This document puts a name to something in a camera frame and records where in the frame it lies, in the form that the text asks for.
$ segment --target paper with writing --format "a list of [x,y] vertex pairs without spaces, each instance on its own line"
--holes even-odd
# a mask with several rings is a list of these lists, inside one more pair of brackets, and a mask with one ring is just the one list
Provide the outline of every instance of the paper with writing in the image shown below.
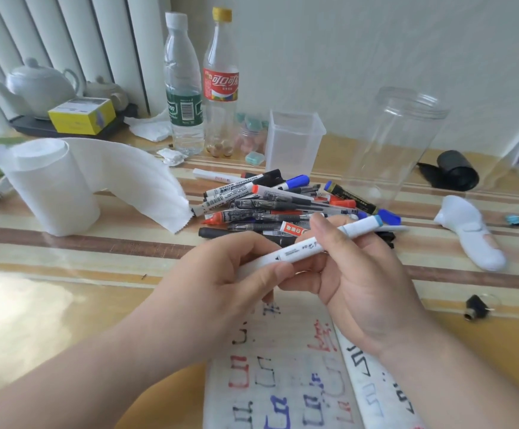
[[362,429],[331,318],[315,295],[276,291],[206,373],[204,429]]
[[335,330],[365,429],[424,429],[412,403],[384,366]]

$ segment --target forearm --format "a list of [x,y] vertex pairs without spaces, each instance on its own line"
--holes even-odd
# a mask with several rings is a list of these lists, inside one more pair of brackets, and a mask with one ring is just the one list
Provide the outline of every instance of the forearm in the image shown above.
[[108,428],[149,385],[128,340],[109,330],[0,391],[0,429]]
[[519,426],[519,389],[435,324],[381,355],[430,429]]

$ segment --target wooden desk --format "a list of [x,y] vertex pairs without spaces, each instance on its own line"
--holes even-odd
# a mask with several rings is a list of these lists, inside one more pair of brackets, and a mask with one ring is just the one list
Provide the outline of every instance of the wooden desk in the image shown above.
[[[127,129],[115,140],[155,146]],[[313,180],[337,178],[352,149],[353,140],[326,136]],[[439,153],[428,151],[424,161],[435,162]],[[508,270],[481,272],[464,255],[455,235],[432,222],[448,192],[428,187],[419,174],[409,178],[392,206],[412,227],[397,237],[396,251],[436,318],[519,384],[519,229],[504,222],[504,214],[519,213],[519,176],[495,158],[468,158],[482,182],[466,197],[482,210],[507,253]],[[195,167],[230,173],[258,170],[242,157],[190,158],[173,173],[192,203],[201,202],[202,192],[219,185],[193,179]],[[112,194],[96,196],[102,209],[98,222],[66,238],[42,233],[19,197],[0,205],[0,387],[126,316],[183,253],[202,242],[196,220],[172,235]],[[477,324],[463,320],[463,302],[473,293],[499,298],[502,305],[495,316]],[[187,368],[148,390],[118,427],[199,428],[203,385],[204,366]]]

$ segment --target white teapot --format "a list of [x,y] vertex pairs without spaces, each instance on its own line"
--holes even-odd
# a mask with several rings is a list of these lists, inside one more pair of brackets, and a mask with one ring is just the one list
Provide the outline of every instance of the white teapot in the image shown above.
[[[24,116],[49,119],[51,108],[73,99],[79,91],[79,78],[70,69],[62,73],[52,67],[40,66],[33,57],[24,61],[0,82],[0,94],[13,110]],[[66,77],[69,74],[72,82]]]
[[128,106],[128,97],[118,84],[105,82],[100,75],[95,78],[95,83],[87,81],[83,95],[89,98],[106,98],[113,101],[116,111],[122,111]]

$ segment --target crumpled tissue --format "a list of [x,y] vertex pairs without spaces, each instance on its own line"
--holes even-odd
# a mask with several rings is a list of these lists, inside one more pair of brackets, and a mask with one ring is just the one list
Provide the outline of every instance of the crumpled tissue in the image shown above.
[[164,158],[163,163],[169,165],[170,167],[174,167],[178,164],[182,164],[188,155],[184,155],[184,153],[178,152],[177,150],[172,150],[165,147],[162,150],[157,151],[162,158]]
[[150,119],[125,117],[124,122],[135,136],[141,136],[150,141],[162,141],[172,135],[172,123],[170,122],[168,109]]
[[10,147],[0,168],[43,226],[55,236],[86,231],[100,215],[104,189],[173,233],[192,217],[167,165],[126,144],[93,138],[39,138]]

